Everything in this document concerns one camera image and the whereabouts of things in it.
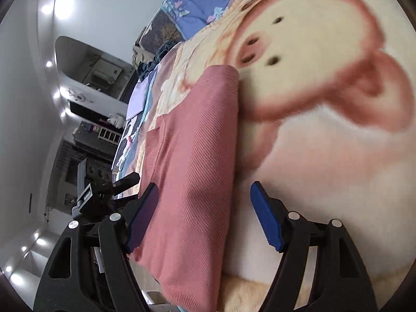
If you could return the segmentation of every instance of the pig snout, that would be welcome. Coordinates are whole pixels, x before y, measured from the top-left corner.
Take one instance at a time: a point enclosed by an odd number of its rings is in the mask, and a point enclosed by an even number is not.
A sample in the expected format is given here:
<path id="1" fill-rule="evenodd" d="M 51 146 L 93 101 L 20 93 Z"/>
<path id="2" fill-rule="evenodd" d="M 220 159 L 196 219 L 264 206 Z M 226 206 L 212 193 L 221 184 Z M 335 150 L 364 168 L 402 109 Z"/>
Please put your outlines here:
<path id="1" fill-rule="evenodd" d="M 238 51 L 236 68 L 245 68 L 255 63 L 263 56 L 269 45 L 270 37 L 263 31 L 248 36 Z"/>

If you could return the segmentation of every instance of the pink folded cloth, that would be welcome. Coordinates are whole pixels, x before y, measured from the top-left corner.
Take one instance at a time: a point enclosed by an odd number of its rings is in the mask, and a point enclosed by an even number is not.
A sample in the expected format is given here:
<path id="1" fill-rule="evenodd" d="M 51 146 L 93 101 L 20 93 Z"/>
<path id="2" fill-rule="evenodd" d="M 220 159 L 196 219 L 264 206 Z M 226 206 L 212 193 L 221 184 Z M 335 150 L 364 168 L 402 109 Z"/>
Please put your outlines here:
<path id="1" fill-rule="evenodd" d="M 211 66 L 146 135 L 140 194 L 159 204 L 134 260 L 188 312 L 217 307 L 237 142 L 238 72 Z"/>

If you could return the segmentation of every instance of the blue bedsheet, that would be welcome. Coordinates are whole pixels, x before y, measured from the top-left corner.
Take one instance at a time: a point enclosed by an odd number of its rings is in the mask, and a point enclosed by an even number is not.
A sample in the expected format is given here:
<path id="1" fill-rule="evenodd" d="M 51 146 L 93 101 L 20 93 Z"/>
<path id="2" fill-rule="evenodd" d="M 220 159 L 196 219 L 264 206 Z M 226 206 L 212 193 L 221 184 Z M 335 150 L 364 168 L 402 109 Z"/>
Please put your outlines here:
<path id="1" fill-rule="evenodd" d="M 224 13 L 230 0 L 165 0 L 162 10 L 189 40 Z"/>

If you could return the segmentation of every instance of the blanket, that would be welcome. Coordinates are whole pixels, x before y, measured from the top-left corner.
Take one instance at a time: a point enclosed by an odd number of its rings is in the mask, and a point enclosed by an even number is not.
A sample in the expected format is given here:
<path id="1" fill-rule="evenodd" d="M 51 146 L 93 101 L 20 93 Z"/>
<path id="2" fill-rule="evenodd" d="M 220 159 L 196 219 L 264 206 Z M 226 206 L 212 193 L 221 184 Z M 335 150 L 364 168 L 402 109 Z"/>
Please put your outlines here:
<path id="1" fill-rule="evenodd" d="M 266 286 L 275 275 L 281 255 L 250 204 L 259 180 L 308 220 L 343 221 L 373 282 L 386 283 L 382 304 L 416 254 L 415 51 L 396 0 L 234 0 L 161 61 L 128 172 L 141 172 L 144 134 L 205 68 L 234 66 L 239 137 L 223 272 Z M 312 280 L 313 266 L 302 289 Z"/>
<path id="2" fill-rule="evenodd" d="M 221 17 L 230 0 L 164 0 L 162 10 L 188 40 Z"/>

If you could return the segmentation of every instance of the room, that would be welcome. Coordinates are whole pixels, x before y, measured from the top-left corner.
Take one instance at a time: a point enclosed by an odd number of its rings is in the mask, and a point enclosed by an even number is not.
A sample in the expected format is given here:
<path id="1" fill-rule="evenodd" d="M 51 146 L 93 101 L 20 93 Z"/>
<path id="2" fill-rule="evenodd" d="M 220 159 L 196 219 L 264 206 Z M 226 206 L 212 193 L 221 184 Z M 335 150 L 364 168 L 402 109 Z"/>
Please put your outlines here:
<path id="1" fill-rule="evenodd" d="M 0 304 L 411 310 L 415 28 L 416 0 L 0 0 Z"/>

